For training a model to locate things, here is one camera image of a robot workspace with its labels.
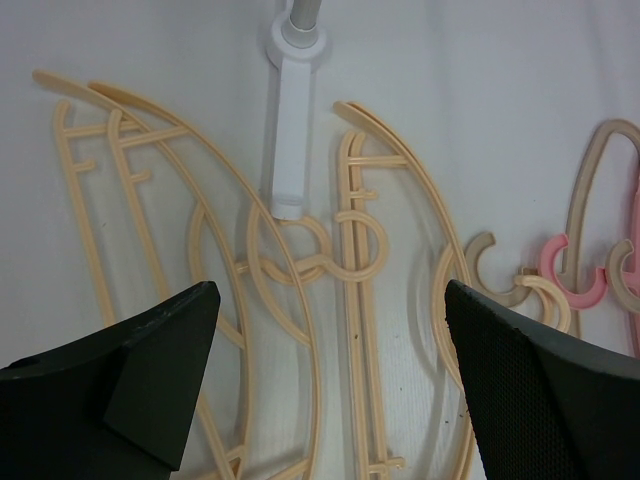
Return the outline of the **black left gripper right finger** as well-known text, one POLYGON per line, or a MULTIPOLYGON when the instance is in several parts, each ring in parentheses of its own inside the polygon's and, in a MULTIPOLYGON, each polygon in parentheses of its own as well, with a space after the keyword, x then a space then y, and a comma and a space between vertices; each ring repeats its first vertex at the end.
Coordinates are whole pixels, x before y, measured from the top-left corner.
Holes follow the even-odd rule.
POLYGON ((489 479, 636 479, 639 362, 457 280, 446 322, 489 479))

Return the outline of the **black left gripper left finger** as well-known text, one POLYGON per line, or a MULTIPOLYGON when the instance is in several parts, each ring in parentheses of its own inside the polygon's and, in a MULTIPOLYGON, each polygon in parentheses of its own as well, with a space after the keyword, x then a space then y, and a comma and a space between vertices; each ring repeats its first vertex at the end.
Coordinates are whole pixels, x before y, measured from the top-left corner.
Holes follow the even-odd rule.
POLYGON ((199 282, 1 370, 4 479, 167 479, 179 470, 220 294, 199 282))

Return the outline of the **pink plastic hanger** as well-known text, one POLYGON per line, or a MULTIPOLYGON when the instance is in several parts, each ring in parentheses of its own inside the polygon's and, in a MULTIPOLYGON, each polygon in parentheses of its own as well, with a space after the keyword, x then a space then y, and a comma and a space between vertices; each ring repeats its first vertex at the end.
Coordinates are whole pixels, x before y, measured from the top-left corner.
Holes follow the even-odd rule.
POLYGON ((565 295, 574 310, 595 307, 609 294, 630 313, 639 311, 639 193, 631 206, 630 236, 612 246, 601 264, 584 277, 582 235, 589 194, 603 154, 585 154, 573 187, 565 231, 544 244, 539 271, 565 295))

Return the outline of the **tan hanger of group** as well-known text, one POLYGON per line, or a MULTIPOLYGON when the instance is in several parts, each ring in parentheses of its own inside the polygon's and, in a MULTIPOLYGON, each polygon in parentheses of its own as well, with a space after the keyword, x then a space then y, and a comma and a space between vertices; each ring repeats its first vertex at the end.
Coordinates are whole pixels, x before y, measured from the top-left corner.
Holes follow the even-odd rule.
POLYGON ((565 232, 550 238, 542 248, 533 275, 556 287, 565 297, 572 316, 595 307, 612 294, 631 316, 633 339, 639 340, 639 195, 631 209, 630 236, 609 253, 603 267, 596 267, 589 288, 579 291, 580 253, 587 203, 598 166, 609 140, 622 136, 639 148, 639 128, 628 120, 611 119, 594 131, 574 183, 565 232))

